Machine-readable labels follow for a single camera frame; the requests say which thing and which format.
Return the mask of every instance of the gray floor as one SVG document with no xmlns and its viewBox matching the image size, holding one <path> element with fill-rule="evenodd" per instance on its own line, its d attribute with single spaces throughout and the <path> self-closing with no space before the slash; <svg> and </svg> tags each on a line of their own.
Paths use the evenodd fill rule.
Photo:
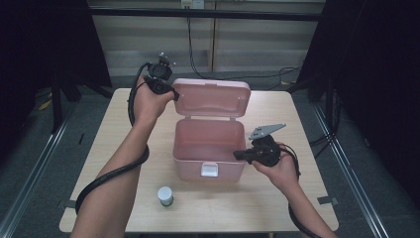
<svg viewBox="0 0 420 238">
<path fill-rule="evenodd" d="M 238 75 L 262 75 L 255 73 L 218 73 L 218 77 Z M 285 76 L 285 81 L 293 80 L 296 74 Z M 176 77 L 197 78 L 192 73 L 174 75 Z M 129 87 L 131 78 L 113 78 L 114 88 Z M 277 84 L 278 78 L 247 78 L 252 89 L 262 90 Z M 287 87 L 281 85 L 275 90 Z M 67 128 L 52 154 L 40 182 L 31 194 L 30 201 L 13 232 L 13 237 L 67 237 L 58 229 L 63 209 L 62 200 L 67 200 L 72 193 L 84 160 L 93 143 L 102 117 L 109 104 L 106 99 L 86 88 L 81 100 L 69 118 Z M 40 91 L 37 106 L 31 113 L 20 136 L 19 143 L 8 156 L 7 163 L 0 169 L 0 218 L 3 219 L 26 182 L 36 164 L 53 126 L 52 109 L 39 111 L 38 106 L 44 101 L 48 90 Z M 312 105 L 308 102 L 306 91 L 297 91 L 292 95 L 299 117 L 309 141 L 323 135 Z M 358 126 L 345 113 L 342 114 L 338 138 L 343 146 L 353 169 L 363 184 L 371 203 L 380 215 L 389 237 L 420 237 L 419 210 L 392 176 L 383 168 L 375 151 L 364 142 L 364 136 Z M 313 148 L 316 154 L 323 145 Z M 339 204 L 335 211 L 340 222 L 337 234 L 340 237 L 374 237 L 365 216 L 350 189 L 343 172 L 332 151 L 327 148 L 318 158 L 317 164 L 330 196 L 336 197 Z M 146 234 L 144 237 L 196 237 L 195 234 Z M 217 237 L 266 237 L 265 234 L 218 234 Z M 277 237 L 300 237 L 296 232 L 279 233 Z"/>
</svg>

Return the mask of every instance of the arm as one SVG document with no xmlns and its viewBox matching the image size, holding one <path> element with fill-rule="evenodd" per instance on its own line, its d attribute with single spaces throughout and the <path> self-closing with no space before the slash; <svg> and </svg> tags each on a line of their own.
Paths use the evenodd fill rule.
<svg viewBox="0 0 420 238">
<path fill-rule="evenodd" d="M 312 203 L 302 190 L 294 168 L 293 159 L 288 154 L 281 152 L 281 160 L 274 167 L 253 161 L 257 171 L 266 175 L 287 198 L 299 222 L 316 235 L 327 238 L 337 237 L 322 217 L 315 210 Z"/>
<path fill-rule="evenodd" d="M 152 93 L 141 86 L 135 98 L 136 122 L 129 134 L 100 171 L 99 177 L 137 160 L 146 148 L 149 136 L 173 93 Z M 71 237 L 123 237 L 133 209 L 141 167 L 137 167 L 100 185 L 84 199 Z"/>
</svg>

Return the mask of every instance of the table top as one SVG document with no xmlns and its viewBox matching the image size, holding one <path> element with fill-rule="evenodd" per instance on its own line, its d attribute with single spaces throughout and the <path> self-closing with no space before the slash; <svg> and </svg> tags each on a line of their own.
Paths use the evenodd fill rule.
<svg viewBox="0 0 420 238">
<path fill-rule="evenodd" d="M 95 179 L 117 150 L 131 125 L 127 113 L 130 89 L 117 89 L 106 111 L 80 177 L 71 195 L 80 192 Z M 178 115 L 169 102 L 149 139 L 151 155 L 142 165 L 137 196 L 127 232 L 279 232 L 297 231 L 290 220 L 284 195 L 253 166 L 246 164 L 238 182 L 216 183 L 184 181 L 178 178 L 173 161 L 175 124 Z M 287 92 L 252 91 L 247 113 L 238 118 L 250 135 L 257 126 L 285 123 L 274 132 L 275 141 L 293 148 L 299 160 L 300 184 L 327 224 L 338 229 L 331 204 L 320 205 L 317 198 L 327 191 L 312 155 L 292 98 Z M 173 205 L 164 207 L 158 199 L 162 186 L 172 189 Z M 76 214 L 67 208 L 59 228 L 71 232 Z"/>
</svg>

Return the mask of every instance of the wall socket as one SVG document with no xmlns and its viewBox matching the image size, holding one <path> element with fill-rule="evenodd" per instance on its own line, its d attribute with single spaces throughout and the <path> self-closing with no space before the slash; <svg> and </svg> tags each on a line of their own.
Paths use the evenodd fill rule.
<svg viewBox="0 0 420 238">
<path fill-rule="evenodd" d="M 204 0 L 181 0 L 182 9 L 204 9 Z"/>
</svg>

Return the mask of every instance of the box clasp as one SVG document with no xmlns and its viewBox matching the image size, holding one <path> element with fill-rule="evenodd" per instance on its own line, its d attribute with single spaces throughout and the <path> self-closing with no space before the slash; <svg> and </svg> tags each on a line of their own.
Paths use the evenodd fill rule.
<svg viewBox="0 0 420 238">
<path fill-rule="evenodd" d="M 219 166 L 217 163 L 204 162 L 201 166 L 201 175 L 203 177 L 217 177 L 219 175 Z"/>
</svg>

